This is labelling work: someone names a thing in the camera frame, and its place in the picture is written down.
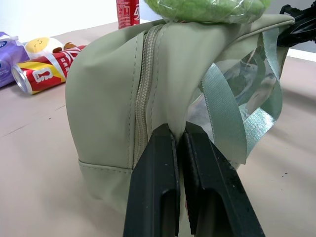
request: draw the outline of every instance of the soda can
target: soda can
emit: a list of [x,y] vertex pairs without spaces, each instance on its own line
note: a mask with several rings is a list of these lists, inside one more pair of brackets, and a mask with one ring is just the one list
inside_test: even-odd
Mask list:
[[118,28],[139,24],[139,0],[117,0]]
[[68,70],[85,46],[48,54],[12,67],[19,87],[28,94],[36,94],[66,81]]

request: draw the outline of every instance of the green plush toy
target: green plush toy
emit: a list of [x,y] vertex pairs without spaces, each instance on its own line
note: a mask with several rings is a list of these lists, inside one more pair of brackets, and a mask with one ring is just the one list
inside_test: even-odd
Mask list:
[[271,0],[145,0],[157,14],[187,22],[250,23],[263,14]]

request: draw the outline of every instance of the zipper teeth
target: zipper teeth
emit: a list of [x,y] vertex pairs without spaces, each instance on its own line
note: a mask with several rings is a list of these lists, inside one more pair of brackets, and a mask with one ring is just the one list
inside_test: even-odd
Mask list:
[[152,85],[155,43],[162,27],[163,25],[154,26],[145,35],[141,76],[136,95],[134,167],[148,143],[146,107]]

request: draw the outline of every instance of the white wall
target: white wall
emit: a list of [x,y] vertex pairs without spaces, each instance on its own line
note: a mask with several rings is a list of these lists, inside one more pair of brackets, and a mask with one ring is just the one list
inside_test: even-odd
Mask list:
[[0,31],[21,42],[115,21],[116,0],[0,0]]

